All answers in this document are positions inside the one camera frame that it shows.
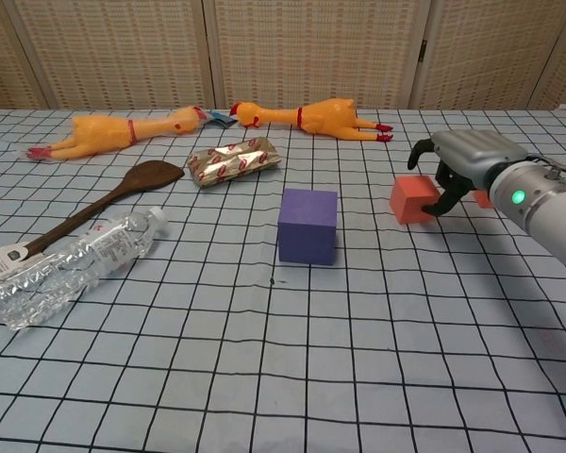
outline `wrapped snack bar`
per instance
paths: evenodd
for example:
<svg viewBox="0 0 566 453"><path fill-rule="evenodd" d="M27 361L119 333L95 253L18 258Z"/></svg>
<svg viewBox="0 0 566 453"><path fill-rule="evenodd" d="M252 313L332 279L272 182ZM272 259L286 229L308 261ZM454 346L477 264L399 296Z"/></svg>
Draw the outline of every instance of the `wrapped snack bar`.
<svg viewBox="0 0 566 453"><path fill-rule="evenodd" d="M258 137L243 143L191 152L187 166L195 183L207 187L264 170L280 161L268 139Z"/></svg>

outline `rubber chicken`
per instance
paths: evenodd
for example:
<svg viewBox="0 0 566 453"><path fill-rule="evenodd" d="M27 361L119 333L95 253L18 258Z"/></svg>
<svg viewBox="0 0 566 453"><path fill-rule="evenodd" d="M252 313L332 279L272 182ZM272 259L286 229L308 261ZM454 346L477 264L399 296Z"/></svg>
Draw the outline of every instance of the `rubber chicken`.
<svg viewBox="0 0 566 453"><path fill-rule="evenodd" d="M362 132L358 128L389 132L391 126L359 120L353 99L327 99L298 109L263 109L252 102L235 104L230 111L245 127L259 127L264 122L287 123L309 134L330 135L342 140L389 142L392 135Z"/></svg>
<svg viewBox="0 0 566 453"><path fill-rule="evenodd" d="M74 116L73 137L49 146L32 147L30 159L77 159L126 148L165 134L193 132L207 118L198 107L178 109L162 119L131 120L104 115Z"/></svg>

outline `purple block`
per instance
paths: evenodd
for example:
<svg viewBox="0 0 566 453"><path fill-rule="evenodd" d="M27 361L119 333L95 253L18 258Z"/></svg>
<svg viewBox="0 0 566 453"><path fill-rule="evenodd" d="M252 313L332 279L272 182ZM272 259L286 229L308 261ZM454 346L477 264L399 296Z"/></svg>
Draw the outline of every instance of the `purple block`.
<svg viewBox="0 0 566 453"><path fill-rule="evenodd" d="M278 220L279 259L333 264L337 224L337 193L285 189Z"/></svg>

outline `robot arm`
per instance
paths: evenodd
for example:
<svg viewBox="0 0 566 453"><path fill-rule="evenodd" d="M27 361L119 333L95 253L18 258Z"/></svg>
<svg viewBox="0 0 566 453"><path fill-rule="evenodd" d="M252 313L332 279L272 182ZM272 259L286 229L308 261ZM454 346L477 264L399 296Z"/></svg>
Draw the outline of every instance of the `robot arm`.
<svg viewBox="0 0 566 453"><path fill-rule="evenodd" d="M436 180L444 192L436 204L423 207L424 212L444 215L469 191L487 191L496 208L566 265L566 179L559 176L566 167L530 156L492 130L435 132L415 144L409 170L426 152L441 158Z"/></svg>

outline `green led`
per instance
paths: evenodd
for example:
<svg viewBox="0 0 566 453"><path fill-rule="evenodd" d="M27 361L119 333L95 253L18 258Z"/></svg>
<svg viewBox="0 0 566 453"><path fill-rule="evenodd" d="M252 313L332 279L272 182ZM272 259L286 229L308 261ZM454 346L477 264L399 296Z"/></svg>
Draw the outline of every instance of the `green led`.
<svg viewBox="0 0 566 453"><path fill-rule="evenodd" d="M519 205L524 201L525 198L526 198L526 193L524 193L524 191L516 191L511 196L511 201L513 201L514 204Z"/></svg>

